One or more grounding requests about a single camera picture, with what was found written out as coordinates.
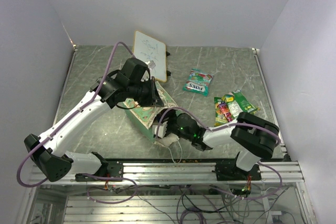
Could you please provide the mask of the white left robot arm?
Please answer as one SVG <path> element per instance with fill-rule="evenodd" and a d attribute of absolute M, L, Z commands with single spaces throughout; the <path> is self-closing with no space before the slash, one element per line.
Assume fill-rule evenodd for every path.
<path fill-rule="evenodd" d="M 64 118 L 39 136 L 30 134 L 24 143 L 34 151 L 31 159 L 50 182 L 67 174 L 83 174 L 102 180 L 109 174 L 109 163 L 98 153 L 80 154 L 68 150 L 75 137 L 97 118 L 126 99 L 141 107 L 163 106 L 150 71 L 154 61 L 129 58 L 120 70 L 97 79 L 82 100 Z"/>

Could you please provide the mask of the green snack pouch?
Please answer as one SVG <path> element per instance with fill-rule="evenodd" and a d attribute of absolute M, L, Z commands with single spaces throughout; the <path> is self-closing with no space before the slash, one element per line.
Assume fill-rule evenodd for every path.
<path fill-rule="evenodd" d="M 251 104 L 241 90 L 225 94 L 222 99 L 228 105 L 231 115 L 236 119 L 241 112 L 255 114 L 259 108 Z"/>

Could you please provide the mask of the teal Fox's candy bag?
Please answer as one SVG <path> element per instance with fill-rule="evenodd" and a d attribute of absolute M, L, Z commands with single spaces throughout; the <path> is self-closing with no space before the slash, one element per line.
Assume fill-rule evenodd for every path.
<path fill-rule="evenodd" d="M 200 71 L 198 69 L 191 69 L 186 83 L 183 85 L 183 90 L 193 93 L 199 93 L 203 96 L 208 96 L 209 85 L 213 79 L 213 75 Z"/>

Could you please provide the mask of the green paper gift bag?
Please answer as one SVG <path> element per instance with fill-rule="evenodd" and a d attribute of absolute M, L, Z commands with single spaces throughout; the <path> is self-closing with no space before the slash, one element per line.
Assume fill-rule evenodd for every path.
<path fill-rule="evenodd" d="M 126 101 L 122 103 L 122 107 L 126 109 L 125 113 L 132 124 L 151 144 L 169 150 L 170 145 L 173 143 L 180 145 L 179 137 L 173 134 L 164 138 L 154 138 L 152 124 L 159 122 L 161 115 L 166 109 L 176 107 L 177 104 L 159 82 L 155 84 L 160 98 L 164 103 L 164 107 L 141 107 L 139 103 L 133 99 L 126 99 Z"/>

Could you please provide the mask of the yellow green Fox's candy bag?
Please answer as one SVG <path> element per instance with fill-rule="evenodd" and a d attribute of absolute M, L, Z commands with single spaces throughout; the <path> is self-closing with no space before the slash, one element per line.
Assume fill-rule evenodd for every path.
<path fill-rule="evenodd" d="M 215 104 L 215 126 L 220 126 L 228 123 L 227 118 L 221 112 L 220 108 L 218 107 L 220 104 L 224 103 L 222 98 L 215 97 L 214 104 Z"/>

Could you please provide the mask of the purple Fox's candy bag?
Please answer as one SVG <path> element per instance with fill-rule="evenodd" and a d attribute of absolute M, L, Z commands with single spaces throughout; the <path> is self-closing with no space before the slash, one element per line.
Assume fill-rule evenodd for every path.
<path fill-rule="evenodd" d="M 231 122 L 234 119 L 226 102 L 221 102 L 217 107 L 228 122 Z"/>

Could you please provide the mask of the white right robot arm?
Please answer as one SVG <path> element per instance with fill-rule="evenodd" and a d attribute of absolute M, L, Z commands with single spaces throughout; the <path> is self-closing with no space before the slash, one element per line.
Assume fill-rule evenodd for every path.
<path fill-rule="evenodd" d="M 163 118 L 163 129 L 157 132 L 163 138 L 170 134 L 191 142 L 199 151 L 209 151 L 232 141 L 242 146 L 231 167 L 236 179 L 244 179 L 261 159 L 270 159 L 279 144 L 279 127 L 248 112 L 239 113 L 233 121 L 216 127 L 201 126 L 187 113 L 169 112 Z"/>

